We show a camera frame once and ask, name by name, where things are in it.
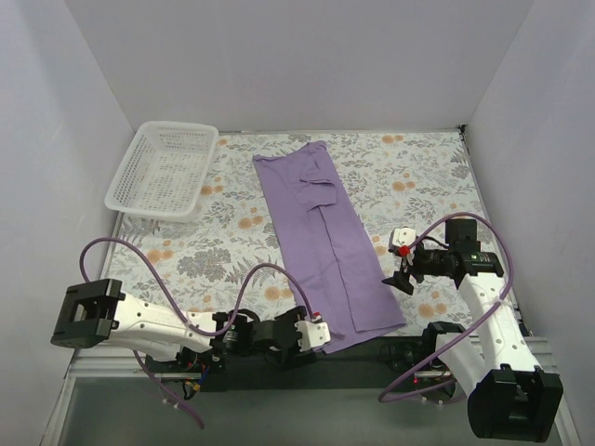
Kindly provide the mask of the purple t shirt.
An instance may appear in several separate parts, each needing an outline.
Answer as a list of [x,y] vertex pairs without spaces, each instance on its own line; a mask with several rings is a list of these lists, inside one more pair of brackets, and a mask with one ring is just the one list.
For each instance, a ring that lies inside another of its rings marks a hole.
[[253,159],[285,269],[328,324],[331,354],[405,326],[326,145]]

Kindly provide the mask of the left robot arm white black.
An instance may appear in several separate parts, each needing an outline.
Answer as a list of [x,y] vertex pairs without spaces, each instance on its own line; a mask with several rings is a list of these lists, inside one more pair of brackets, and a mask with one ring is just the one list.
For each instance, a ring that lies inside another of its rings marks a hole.
[[152,304],[104,279],[67,288],[50,343],[81,349],[108,343],[142,352],[154,361],[189,371],[202,357],[272,352],[285,362],[310,354],[331,340],[320,315],[309,321],[306,308],[292,308],[260,321],[243,311],[192,312]]

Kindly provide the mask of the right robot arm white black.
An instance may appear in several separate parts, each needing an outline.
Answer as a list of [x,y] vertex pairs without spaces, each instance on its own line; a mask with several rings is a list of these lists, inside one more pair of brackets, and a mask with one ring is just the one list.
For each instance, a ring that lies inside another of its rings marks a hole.
[[408,395],[424,396],[458,384],[476,437],[543,443],[562,401],[562,381],[543,369],[522,335],[509,301],[513,266],[482,249],[477,228],[484,221],[471,213],[442,218],[444,240],[434,249],[424,245],[430,239],[427,231],[392,231],[389,250],[401,263],[385,284],[411,295],[414,285],[428,276],[450,279],[473,323],[469,328],[451,322],[429,324],[421,336],[421,361],[390,383],[378,400],[401,400],[403,396],[394,392],[401,383],[427,367],[443,368],[438,384]]

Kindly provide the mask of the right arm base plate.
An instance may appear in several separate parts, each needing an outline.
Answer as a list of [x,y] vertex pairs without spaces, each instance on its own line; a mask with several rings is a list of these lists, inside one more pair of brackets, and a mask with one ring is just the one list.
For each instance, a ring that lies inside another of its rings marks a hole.
[[387,338],[387,343],[379,349],[379,359],[395,372],[406,371],[429,356],[420,338]]

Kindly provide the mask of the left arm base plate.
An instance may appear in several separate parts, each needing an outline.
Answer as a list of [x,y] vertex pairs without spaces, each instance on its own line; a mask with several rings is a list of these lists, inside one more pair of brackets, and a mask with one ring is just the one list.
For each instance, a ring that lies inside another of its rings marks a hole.
[[210,372],[219,374],[225,371],[223,357],[214,356],[210,351],[196,353],[188,348],[181,348],[173,360],[156,361],[150,355],[145,357],[145,364],[153,373],[158,374],[199,374]]

